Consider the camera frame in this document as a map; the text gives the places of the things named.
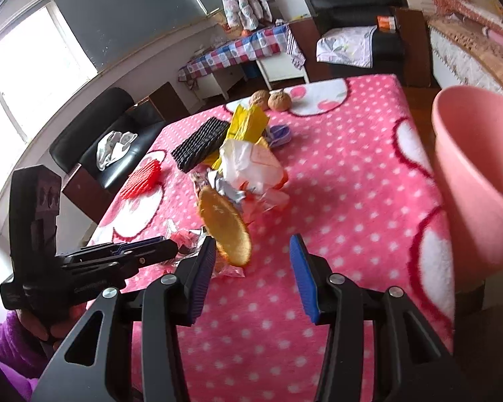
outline polka dot tablecloth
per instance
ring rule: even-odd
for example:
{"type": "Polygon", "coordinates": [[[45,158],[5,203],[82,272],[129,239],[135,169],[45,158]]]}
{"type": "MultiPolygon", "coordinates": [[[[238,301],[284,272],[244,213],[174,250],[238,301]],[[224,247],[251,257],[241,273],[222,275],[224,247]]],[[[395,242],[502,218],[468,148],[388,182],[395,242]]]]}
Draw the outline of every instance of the polka dot tablecloth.
{"type": "MultiPolygon", "coordinates": [[[[178,329],[194,401],[313,400],[327,327],[312,325],[302,309],[288,256],[297,232],[311,253],[361,287],[401,286],[452,347],[447,223],[401,87],[389,75],[347,79],[347,86],[342,105],[320,115],[268,112],[271,125],[288,124],[293,132],[290,143],[274,150],[289,175],[283,190],[290,205],[250,226],[253,255],[245,278],[213,279],[196,325],[178,329]]],[[[220,107],[162,130],[144,160],[161,161],[161,186],[137,200],[117,198],[92,243],[163,235],[170,218],[178,228],[201,225],[192,182],[169,152],[211,116],[231,119],[220,107]]],[[[159,266],[144,268],[127,290],[161,275],[159,266]]],[[[132,349],[138,388],[140,331],[138,324],[132,349]]],[[[371,325],[365,326],[364,358],[362,400],[371,400],[371,325]]]]}

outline brown round object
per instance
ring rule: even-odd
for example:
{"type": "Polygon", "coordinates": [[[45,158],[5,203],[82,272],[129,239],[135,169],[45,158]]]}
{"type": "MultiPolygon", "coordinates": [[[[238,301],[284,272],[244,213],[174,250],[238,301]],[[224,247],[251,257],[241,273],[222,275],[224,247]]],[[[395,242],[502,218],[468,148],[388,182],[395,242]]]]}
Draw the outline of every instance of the brown round object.
{"type": "Polygon", "coordinates": [[[255,104],[259,106],[263,111],[268,110],[268,99],[270,98],[270,92],[267,90],[258,90],[252,96],[250,96],[250,106],[255,104]]]}
{"type": "Polygon", "coordinates": [[[283,91],[274,92],[268,100],[268,107],[276,112],[284,112],[292,106],[291,96],[283,91]]]}
{"type": "Polygon", "coordinates": [[[248,228],[231,201],[210,186],[199,195],[200,217],[215,238],[220,254],[233,266],[244,267],[252,254],[248,228]]]}

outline pink trash bin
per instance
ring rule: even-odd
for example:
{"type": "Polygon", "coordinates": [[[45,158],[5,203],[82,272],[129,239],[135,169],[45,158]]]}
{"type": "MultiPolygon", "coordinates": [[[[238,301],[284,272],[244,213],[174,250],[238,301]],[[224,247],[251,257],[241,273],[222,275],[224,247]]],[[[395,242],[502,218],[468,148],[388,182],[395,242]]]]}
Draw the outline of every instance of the pink trash bin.
{"type": "Polygon", "coordinates": [[[503,268],[503,97],[448,88],[434,101],[432,125],[456,289],[469,291],[503,268]]]}

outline plaid cloth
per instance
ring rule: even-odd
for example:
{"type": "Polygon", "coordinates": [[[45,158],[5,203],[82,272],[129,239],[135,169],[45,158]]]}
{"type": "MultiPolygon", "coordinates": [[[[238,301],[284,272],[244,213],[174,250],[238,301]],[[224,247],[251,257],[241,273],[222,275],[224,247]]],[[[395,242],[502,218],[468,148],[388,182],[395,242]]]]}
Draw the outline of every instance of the plaid cloth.
{"type": "MultiPolygon", "coordinates": [[[[256,60],[259,57],[273,56],[282,51],[288,53],[287,36],[289,34],[292,37],[289,26],[284,24],[258,30],[251,36],[229,42],[206,55],[189,61],[179,69],[179,81],[191,81],[217,69],[256,60]]],[[[298,67],[295,64],[296,68],[301,69],[305,58],[294,38],[291,39],[290,52],[293,59],[296,59],[300,65],[298,67]]]]}

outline leather chair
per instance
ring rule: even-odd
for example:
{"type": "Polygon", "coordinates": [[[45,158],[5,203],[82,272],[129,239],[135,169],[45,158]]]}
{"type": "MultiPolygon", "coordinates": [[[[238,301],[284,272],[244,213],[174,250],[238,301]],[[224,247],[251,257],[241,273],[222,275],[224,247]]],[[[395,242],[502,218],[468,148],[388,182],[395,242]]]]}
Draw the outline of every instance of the leather chair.
{"type": "MultiPolygon", "coordinates": [[[[406,7],[406,0],[310,0],[321,35],[331,29],[376,25],[377,16],[394,16],[392,7],[406,7]]],[[[334,77],[395,74],[403,82],[404,45],[397,32],[375,31],[372,40],[373,67],[330,64],[334,77]]]]}
{"type": "Polygon", "coordinates": [[[140,108],[132,106],[134,100],[126,91],[105,90],[49,148],[54,161],[67,173],[63,194],[96,223],[166,125],[151,103],[140,108]],[[123,158],[100,171],[97,145],[111,131],[130,131],[138,138],[123,158]]]}

